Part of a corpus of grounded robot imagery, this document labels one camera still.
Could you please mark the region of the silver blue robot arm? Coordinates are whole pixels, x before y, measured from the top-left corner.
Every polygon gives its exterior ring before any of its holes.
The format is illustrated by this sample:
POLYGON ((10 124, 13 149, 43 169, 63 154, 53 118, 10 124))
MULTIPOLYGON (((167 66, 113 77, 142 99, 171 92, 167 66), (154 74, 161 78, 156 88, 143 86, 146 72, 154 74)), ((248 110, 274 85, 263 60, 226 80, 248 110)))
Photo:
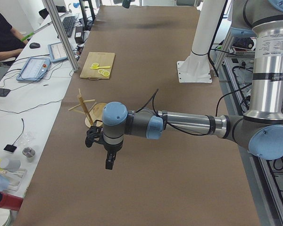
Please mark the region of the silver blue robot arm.
POLYGON ((107 169, 113 168, 124 135, 159 139, 167 127, 231 140, 262 159, 283 156, 283 0, 236 0, 232 27, 251 29, 257 37, 248 111, 213 117, 146 108, 128 111, 120 102, 108 103, 101 133, 107 169))

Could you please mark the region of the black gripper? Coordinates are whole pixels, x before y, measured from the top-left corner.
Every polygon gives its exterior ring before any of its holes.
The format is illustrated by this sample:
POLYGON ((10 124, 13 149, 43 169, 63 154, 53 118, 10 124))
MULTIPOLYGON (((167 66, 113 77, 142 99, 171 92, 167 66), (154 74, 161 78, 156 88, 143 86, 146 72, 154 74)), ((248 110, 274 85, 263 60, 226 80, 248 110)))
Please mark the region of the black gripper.
POLYGON ((118 144, 112 145, 104 141, 104 148, 106 149, 107 157, 106 157, 106 163, 105 163, 105 169, 112 170, 114 166, 114 162, 116 159, 116 154, 121 148, 123 147, 123 141, 121 141, 118 144))

